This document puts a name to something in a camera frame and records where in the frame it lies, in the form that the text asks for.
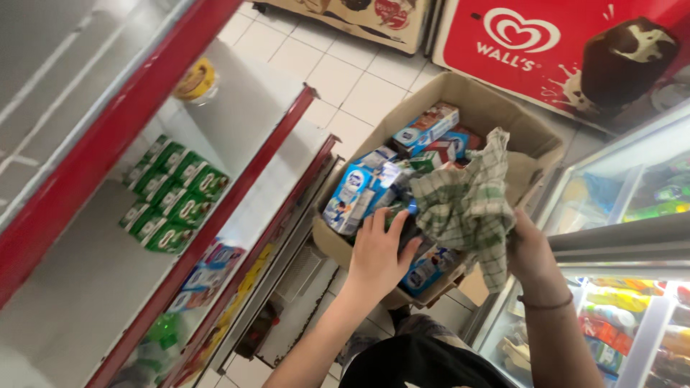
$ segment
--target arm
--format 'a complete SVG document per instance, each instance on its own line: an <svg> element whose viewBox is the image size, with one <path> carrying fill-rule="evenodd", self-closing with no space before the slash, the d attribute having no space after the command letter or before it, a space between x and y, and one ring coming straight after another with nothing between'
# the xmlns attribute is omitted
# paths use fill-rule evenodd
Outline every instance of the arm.
<svg viewBox="0 0 690 388"><path fill-rule="evenodd" d="M357 232L350 271L342 290L316 327L273 371L264 387L320 387L345 342L405 275L422 241L412 239L398 257L400 231L408 212L398 213L386 233L387 211L379 209L373 217L364 220Z"/></svg>
<svg viewBox="0 0 690 388"><path fill-rule="evenodd" d="M556 264L549 242L521 211L516 211L515 236L508 267L522 284L532 306L558 306L570 290ZM557 309L525 306L527 336L535 387L604 388L594 359L580 331L572 302Z"/></svg>

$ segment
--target person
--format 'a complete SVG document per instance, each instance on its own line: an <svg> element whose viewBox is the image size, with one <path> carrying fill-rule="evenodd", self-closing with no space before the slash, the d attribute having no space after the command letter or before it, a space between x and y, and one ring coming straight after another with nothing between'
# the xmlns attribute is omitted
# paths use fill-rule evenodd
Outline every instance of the person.
<svg viewBox="0 0 690 388"><path fill-rule="evenodd" d="M398 255L408 213L398 213L386 232L386 212L364 220L342 290L264 387L320 387L336 356L344 363L340 387L512 387L491 363L422 314L403 319L392 338L353 352L353 344L361 344L356 328L396 287L422 243L416 237ZM515 216L508 268L522 283L534 386L603 388L549 243L525 213Z"/></svg>

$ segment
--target wrist bracelet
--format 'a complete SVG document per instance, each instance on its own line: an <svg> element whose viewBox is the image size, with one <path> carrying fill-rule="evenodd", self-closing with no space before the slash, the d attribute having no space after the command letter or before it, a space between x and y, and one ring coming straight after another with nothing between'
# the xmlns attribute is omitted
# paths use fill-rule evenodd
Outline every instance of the wrist bracelet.
<svg viewBox="0 0 690 388"><path fill-rule="evenodd" d="M530 309L530 310L556 310L560 309L561 307L567 306L573 302L573 293L570 292L570 296L568 297L568 300L566 300L563 303L555 304L553 306L535 306L534 304L529 304L524 301L524 295L518 295L517 296L517 301L522 302L524 304L525 309Z"/></svg>

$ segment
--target black shirt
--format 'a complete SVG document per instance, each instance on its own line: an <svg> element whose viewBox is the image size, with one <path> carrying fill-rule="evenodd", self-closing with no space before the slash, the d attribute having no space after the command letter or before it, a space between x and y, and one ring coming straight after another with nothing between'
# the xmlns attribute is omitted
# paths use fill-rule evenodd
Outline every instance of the black shirt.
<svg viewBox="0 0 690 388"><path fill-rule="evenodd" d="M361 352L345 371L340 387L503 388L514 385L472 351L432 337L406 334L383 340Z"/></svg>

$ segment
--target hand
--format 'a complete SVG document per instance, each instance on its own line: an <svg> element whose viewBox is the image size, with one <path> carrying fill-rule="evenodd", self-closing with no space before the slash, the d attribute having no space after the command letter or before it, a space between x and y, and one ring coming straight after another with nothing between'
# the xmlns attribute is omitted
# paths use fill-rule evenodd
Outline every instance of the hand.
<svg viewBox="0 0 690 388"><path fill-rule="evenodd" d="M508 270L522 284L525 298L543 306L566 300L569 290L546 236L523 211L516 209L515 217L515 233L508 243Z"/></svg>
<svg viewBox="0 0 690 388"><path fill-rule="evenodd" d="M384 222L388 212L387 208L380 208L364 220L357 232L350 271L343 286L343 290L355 292L373 305L388 295L405 276L422 243L420 237L413 238L398 256L400 232L409 212L398 213L387 233Z"/></svg>

